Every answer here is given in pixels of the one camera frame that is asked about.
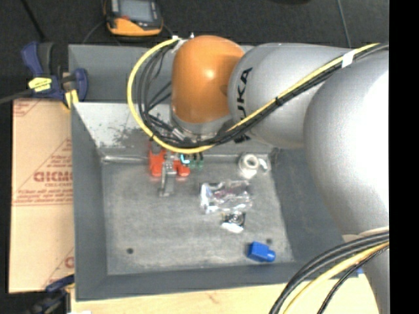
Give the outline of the pale grey metal gripper finger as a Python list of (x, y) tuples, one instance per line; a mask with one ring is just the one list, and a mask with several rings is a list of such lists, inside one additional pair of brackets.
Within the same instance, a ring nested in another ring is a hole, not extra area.
[(169, 166), (166, 162), (162, 165), (162, 176), (158, 193), (160, 197), (166, 197), (169, 195)]
[(168, 195), (174, 193), (177, 171), (172, 163), (168, 164)]

